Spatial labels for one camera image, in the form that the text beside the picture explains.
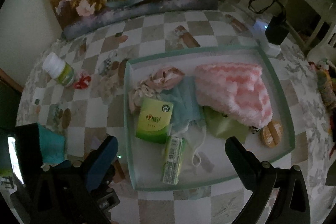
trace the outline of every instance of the olive green cloth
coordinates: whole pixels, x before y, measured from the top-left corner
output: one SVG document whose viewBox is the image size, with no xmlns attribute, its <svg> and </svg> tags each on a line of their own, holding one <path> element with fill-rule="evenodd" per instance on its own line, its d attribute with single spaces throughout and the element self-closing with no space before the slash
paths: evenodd
<svg viewBox="0 0 336 224">
<path fill-rule="evenodd" d="M 207 124 L 207 133 L 221 139 L 235 136 L 241 143 L 245 143 L 246 137 L 249 134 L 248 126 L 245 126 L 210 107 L 205 106 L 203 110 L 205 122 Z"/>
</svg>

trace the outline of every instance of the clear plastic tray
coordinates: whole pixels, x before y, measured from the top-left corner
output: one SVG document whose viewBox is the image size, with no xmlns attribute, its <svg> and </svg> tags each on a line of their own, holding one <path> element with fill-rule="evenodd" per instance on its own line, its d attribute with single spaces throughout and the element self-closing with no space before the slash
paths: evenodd
<svg viewBox="0 0 336 224">
<path fill-rule="evenodd" d="M 259 134 L 249 134 L 244 147 L 260 160 L 274 162 L 295 148 L 293 121 L 279 79 L 266 54 L 259 47 L 240 45 L 226 47 L 200 47 L 167 52 L 133 59 L 127 62 L 124 86 L 124 125 L 128 168 L 133 188 L 142 191 L 167 191 L 196 188 L 216 184 L 237 177 L 225 153 L 225 140 L 208 134 L 198 152 L 205 155 L 208 166 L 195 168 L 184 161 L 179 183 L 175 186 L 161 182 L 164 145 L 150 143 L 135 137 L 137 116 L 131 115 L 128 107 L 128 91 L 138 81 L 163 66 L 174 66 L 186 75 L 192 75 L 201 64 L 215 62 L 257 63 L 263 68 L 262 79 L 267 88 L 273 110 L 273 119 L 281 122 L 283 137 L 274 148 L 265 146 Z"/>
</svg>

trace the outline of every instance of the logo on tissue pack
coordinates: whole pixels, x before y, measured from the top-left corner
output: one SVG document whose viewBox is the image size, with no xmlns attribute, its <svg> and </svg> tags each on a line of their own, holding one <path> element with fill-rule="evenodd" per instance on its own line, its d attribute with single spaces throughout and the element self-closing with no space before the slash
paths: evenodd
<svg viewBox="0 0 336 224">
<path fill-rule="evenodd" d="M 146 118 L 148 121 L 152 121 L 152 122 L 159 122 L 161 120 L 161 117 L 155 117 L 152 115 L 147 115 Z"/>
<path fill-rule="evenodd" d="M 169 110 L 170 110 L 169 105 L 163 105 L 163 106 L 162 106 L 162 111 L 163 111 L 163 112 L 168 112 Z"/>
</svg>

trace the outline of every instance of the bolt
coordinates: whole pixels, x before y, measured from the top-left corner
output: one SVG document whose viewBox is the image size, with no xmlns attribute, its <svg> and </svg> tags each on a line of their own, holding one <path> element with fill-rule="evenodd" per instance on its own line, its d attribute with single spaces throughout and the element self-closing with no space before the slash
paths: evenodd
<svg viewBox="0 0 336 224">
<path fill-rule="evenodd" d="M 48 171 L 50 170 L 50 165 L 45 165 L 45 166 L 43 166 L 42 170 L 43 170 L 44 172 L 48 172 Z"/>
<path fill-rule="evenodd" d="M 73 162 L 72 166 L 75 168 L 78 168 L 82 165 L 82 162 L 80 160 L 76 160 Z"/>
<path fill-rule="evenodd" d="M 271 167 L 271 164 L 268 161 L 263 161 L 261 163 L 261 166 L 264 167 L 264 168 L 266 168 L 266 169 L 268 169 L 268 168 Z"/>
<path fill-rule="evenodd" d="M 301 171 L 301 168 L 298 165 L 293 165 L 293 168 L 295 171 Z"/>
</svg>

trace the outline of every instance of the pink and white fuzzy fabric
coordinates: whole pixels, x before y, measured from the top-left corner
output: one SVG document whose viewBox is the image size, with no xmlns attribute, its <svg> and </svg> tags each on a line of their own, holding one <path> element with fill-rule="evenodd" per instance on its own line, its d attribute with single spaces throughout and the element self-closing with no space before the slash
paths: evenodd
<svg viewBox="0 0 336 224">
<path fill-rule="evenodd" d="M 209 106 L 247 126 L 263 128 L 272 108 L 257 64 L 215 63 L 195 69 L 199 105 Z"/>
</svg>

